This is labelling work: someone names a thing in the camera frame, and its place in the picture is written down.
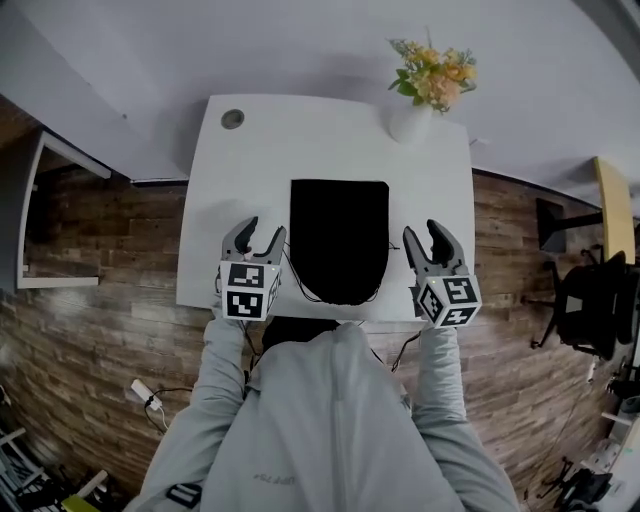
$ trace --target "black wire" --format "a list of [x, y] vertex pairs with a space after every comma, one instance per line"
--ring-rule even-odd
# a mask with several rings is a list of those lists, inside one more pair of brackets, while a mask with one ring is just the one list
[[[289, 247], [289, 250], [291, 250], [291, 246], [285, 242], [284, 243], [287, 247]], [[296, 270], [293, 268], [293, 264], [291, 263], [291, 259], [289, 258], [289, 255], [287, 254], [286, 251], [282, 251], [285, 258], [287, 258], [287, 261], [289, 262], [289, 267], [291, 267], [291, 272], [293, 273], [293, 277], [295, 278], [296, 282], [298, 283], [298, 287], [300, 288], [300, 291], [302, 292], [302, 295], [304, 296], [305, 299], [307, 299], [309, 302], [323, 302], [320, 299], [311, 297], [307, 294], [307, 292], [304, 290], [304, 288], [302, 287], [302, 281], [300, 281], [300, 278], [298, 277], [298, 273], [296, 272]]]
[[149, 416], [149, 412], [147, 411], [147, 407], [148, 407], [147, 405], [145, 405], [145, 406], [144, 406], [144, 414], [145, 414], [145, 416], [147, 417], [147, 419], [149, 420], [149, 423], [151, 423], [154, 427], [156, 427], [156, 430], [157, 430], [158, 432], [160, 432], [162, 435], [164, 435], [164, 430], [162, 430], [162, 429], [161, 429], [161, 428], [156, 424], [156, 422], [155, 422], [155, 421], [153, 421], [153, 420], [151, 419], [151, 416]]
[[[287, 247], [289, 247], [289, 250], [291, 250], [291, 246], [285, 242], [284, 243]], [[291, 263], [291, 259], [289, 258], [289, 255], [287, 254], [286, 251], [282, 251], [282, 253], [284, 254], [285, 258], [287, 258], [287, 261], [289, 262], [289, 267], [291, 268], [291, 272], [293, 273], [293, 277], [296, 280], [296, 283], [298, 283], [298, 287], [300, 288], [300, 291], [302, 292], [302, 295], [304, 296], [305, 299], [307, 299], [309, 302], [324, 302], [322, 299], [318, 299], [315, 297], [311, 297], [304, 289], [303, 285], [302, 285], [302, 281], [300, 280], [300, 278], [298, 277], [298, 273], [296, 272], [296, 270], [293, 268], [293, 264]], [[380, 285], [378, 285], [378, 287], [376, 288], [375, 293], [373, 294], [373, 296], [367, 300], [366, 302], [373, 302], [374, 300], [376, 300], [376, 297], [378, 296], [378, 291], [380, 290]]]
[[249, 322], [247, 322], [247, 324], [245, 324], [244, 322], [240, 322], [242, 324], [242, 330], [244, 331], [244, 336], [247, 339], [247, 343], [249, 344], [249, 347], [251, 347], [251, 352], [253, 353], [254, 356], [258, 355], [258, 352], [256, 351], [256, 347], [253, 344], [253, 340], [251, 339], [251, 336], [249, 336], [249, 331], [247, 330], [247, 324]]
[[158, 389], [156, 392], [152, 393], [151, 396], [147, 399], [147, 401], [144, 403], [144, 414], [147, 417], [147, 419], [149, 420], [149, 423], [151, 423], [154, 427], [156, 427], [156, 430], [158, 432], [160, 432], [161, 434], [164, 435], [165, 431], [162, 430], [158, 424], [153, 421], [151, 419], [151, 416], [149, 416], [149, 411], [147, 411], [148, 407], [151, 405], [151, 402], [153, 402], [153, 398], [156, 395], [159, 395], [160, 393], [168, 393], [170, 391], [193, 391], [193, 388], [160, 388]]
[[[542, 466], [544, 465], [544, 463], [547, 462], [547, 459], [549, 458], [549, 455], [551, 454], [553, 449], [558, 444], [558, 441], [560, 440], [560, 437], [564, 433], [564, 430], [567, 428], [567, 425], [569, 425], [569, 422], [571, 421], [571, 418], [573, 417], [573, 413], [574, 413], [577, 405], [582, 401], [582, 398], [587, 393], [587, 391], [589, 391], [589, 389], [590, 388], [587, 387], [586, 391], [583, 391], [582, 393], [580, 393], [578, 395], [578, 398], [574, 402], [573, 407], [571, 407], [571, 411], [569, 412], [569, 417], [564, 422], [564, 425], [562, 425], [562, 429], [560, 429], [560, 432], [558, 433], [558, 435], [556, 436], [555, 440], [553, 441], [553, 444], [551, 445], [551, 448], [549, 448], [549, 450], [547, 451], [547, 454], [544, 456], [544, 459], [542, 459], [542, 462], [540, 462], [540, 464], [538, 464], [538, 467], [536, 468], [536, 472], [529, 479], [529, 483], [527, 484], [527, 487], [525, 487], [525, 489], [524, 489], [523, 497], [524, 497], [524, 501], [527, 503], [527, 507], [529, 507], [529, 510], [531, 510], [531, 505], [529, 504], [529, 487], [533, 483], [533, 480], [538, 476], [538, 473], [540, 472], [540, 469], [542, 469]], [[541, 496], [539, 494], [537, 494], [536, 498], [540, 499]]]
[[413, 340], [417, 340], [419, 337], [420, 337], [420, 333], [411, 336], [411, 338], [409, 338], [407, 341], [404, 342], [404, 345], [402, 345], [402, 349], [400, 349], [400, 353], [398, 354], [398, 357], [396, 357], [396, 360], [391, 365], [391, 373], [395, 373], [395, 371], [398, 369], [398, 365], [400, 364], [400, 358], [402, 357], [402, 354], [404, 354], [404, 349], [407, 348], [407, 345]]
[[376, 356], [376, 359], [377, 359], [378, 361], [380, 361], [382, 364], [384, 364], [384, 361], [382, 361], [382, 359], [380, 359], [380, 356], [378, 356], [378, 354], [376, 354], [376, 351], [375, 351], [375, 350], [371, 349], [371, 352], [373, 352], [373, 355], [374, 355], [374, 356]]

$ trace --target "sleeve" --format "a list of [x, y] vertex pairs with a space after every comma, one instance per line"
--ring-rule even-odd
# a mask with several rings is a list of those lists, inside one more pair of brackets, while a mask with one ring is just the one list
[[509, 478], [467, 420], [456, 330], [425, 330], [420, 344], [413, 421], [442, 474], [469, 511], [518, 511]]
[[[189, 406], [176, 415], [156, 451], [142, 484], [138, 505], [176, 484], [200, 483], [243, 403], [241, 368], [244, 333], [237, 321], [216, 320], [204, 333], [200, 374]], [[130, 504], [127, 510], [136, 510]]]

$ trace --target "flower vase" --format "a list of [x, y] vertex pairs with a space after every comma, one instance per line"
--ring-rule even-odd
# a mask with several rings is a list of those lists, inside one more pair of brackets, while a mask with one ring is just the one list
[[407, 105], [391, 115], [390, 135], [400, 144], [416, 145], [427, 138], [433, 109], [427, 105]]

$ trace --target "gray hoodie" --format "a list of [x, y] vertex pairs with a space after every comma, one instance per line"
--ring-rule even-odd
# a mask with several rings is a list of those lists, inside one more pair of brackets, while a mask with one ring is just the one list
[[519, 510], [467, 421], [454, 329], [422, 332], [412, 412], [354, 324], [271, 348], [244, 400], [240, 324], [214, 320], [204, 340], [128, 512]]

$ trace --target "fiducial marker cube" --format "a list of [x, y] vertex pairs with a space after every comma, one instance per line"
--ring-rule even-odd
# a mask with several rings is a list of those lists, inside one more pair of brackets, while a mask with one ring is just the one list
[[434, 276], [422, 283], [420, 307], [435, 327], [471, 323], [482, 306], [476, 276]]
[[233, 320], [266, 320], [280, 286], [280, 266], [221, 261], [222, 314]]

